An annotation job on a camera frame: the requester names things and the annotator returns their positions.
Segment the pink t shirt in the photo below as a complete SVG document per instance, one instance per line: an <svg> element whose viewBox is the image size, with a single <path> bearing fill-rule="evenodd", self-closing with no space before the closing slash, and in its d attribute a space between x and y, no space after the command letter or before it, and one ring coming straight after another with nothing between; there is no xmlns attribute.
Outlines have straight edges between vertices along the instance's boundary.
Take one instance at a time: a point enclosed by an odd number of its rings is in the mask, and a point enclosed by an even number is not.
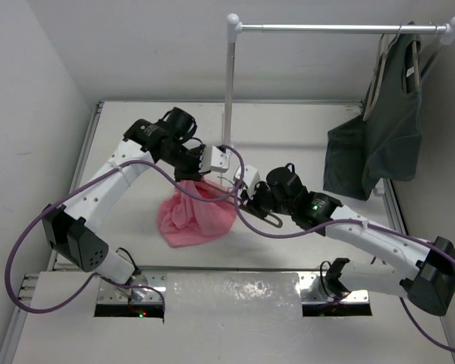
<svg viewBox="0 0 455 364"><path fill-rule="evenodd" d="M231 204L194 199L194 196L212 198L213 189L202 182L186 180L180 186L189 193L176 190L160 204L156 220L159 233L171 248L209 243L231 232L237 218Z"/></svg>

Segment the grey velvet hanger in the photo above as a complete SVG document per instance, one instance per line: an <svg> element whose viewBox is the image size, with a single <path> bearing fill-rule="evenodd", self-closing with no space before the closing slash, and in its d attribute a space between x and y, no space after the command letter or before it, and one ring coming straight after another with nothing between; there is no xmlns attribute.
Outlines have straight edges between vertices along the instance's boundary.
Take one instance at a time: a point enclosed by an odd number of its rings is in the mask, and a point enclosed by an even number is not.
<svg viewBox="0 0 455 364"><path fill-rule="evenodd" d="M276 215L263 211L254 201L256 188L262 182L259 171L253 167L238 168L234 174L230 187L217 185L215 182L203 178L200 181L200 189L207 192L212 197L222 197L228 195L236 185L239 186L237 198L239 210L263 220L275 228L281 228L283 221Z"/></svg>

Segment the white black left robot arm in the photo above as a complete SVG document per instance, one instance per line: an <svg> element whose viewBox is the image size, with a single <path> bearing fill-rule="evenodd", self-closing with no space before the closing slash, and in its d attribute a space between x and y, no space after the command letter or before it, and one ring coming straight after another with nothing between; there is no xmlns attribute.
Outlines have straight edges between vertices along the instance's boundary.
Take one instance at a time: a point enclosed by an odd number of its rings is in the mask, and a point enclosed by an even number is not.
<svg viewBox="0 0 455 364"><path fill-rule="evenodd" d="M42 218L51 248L84 272L126 284L136 268L110 249L97 233L115 203L157 162L172 166L177 181L199 180L212 171L214 147L185 146L196 129L195 118L177 107L155 123L135 121L89 184Z"/></svg>

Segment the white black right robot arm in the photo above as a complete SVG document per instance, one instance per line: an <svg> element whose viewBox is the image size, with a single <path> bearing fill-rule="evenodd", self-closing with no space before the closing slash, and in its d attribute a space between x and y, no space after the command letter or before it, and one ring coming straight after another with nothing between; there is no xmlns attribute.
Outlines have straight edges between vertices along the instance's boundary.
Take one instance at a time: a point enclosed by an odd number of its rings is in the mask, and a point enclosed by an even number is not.
<svg viewBox="0 0 455 364"><path fill-rule="evenodd" d="M383 262L377 268L335 259L320 280L326 297L367 290L407 299L431 315L447 314L455 293L455 247L448 239L429 242L385 228L332 196L307 190L291 163L264 180L253 166L238 168L234 178L242 183L240 204L254 215L286 215L305 232L348 243Z"/></svg>

